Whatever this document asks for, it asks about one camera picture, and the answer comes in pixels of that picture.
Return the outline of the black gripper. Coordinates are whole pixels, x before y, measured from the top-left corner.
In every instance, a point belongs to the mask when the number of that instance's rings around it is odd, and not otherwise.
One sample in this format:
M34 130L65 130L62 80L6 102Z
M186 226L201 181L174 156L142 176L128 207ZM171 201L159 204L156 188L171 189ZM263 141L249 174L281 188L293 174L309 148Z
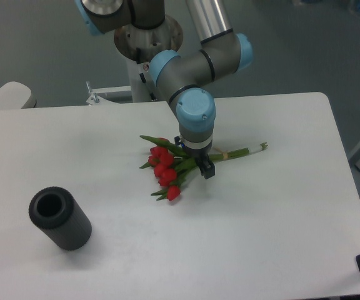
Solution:
M188 156L196 158L196 165L204 179L210 179L215 175L215 165L207 156L212 148L212 136L203 142L191 142L179 135L174 138L174 142Z

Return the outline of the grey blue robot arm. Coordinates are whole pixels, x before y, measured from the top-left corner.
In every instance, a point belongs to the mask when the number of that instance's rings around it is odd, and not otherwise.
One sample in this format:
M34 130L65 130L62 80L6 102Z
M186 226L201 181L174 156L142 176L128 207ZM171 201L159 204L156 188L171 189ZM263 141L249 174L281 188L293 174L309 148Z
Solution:
M137 66L148 69L138 75L148 96L156 96L171 108L179 124L175 139L196 163L205 178L215 174L209 155L213 142L216 107L204 89L248 67L253 48L237 34L223 1L186 3L201 48L182 57L178 49L183 33L165 12L164 1L77 1L76 6L90 33L114 33L117 50Z

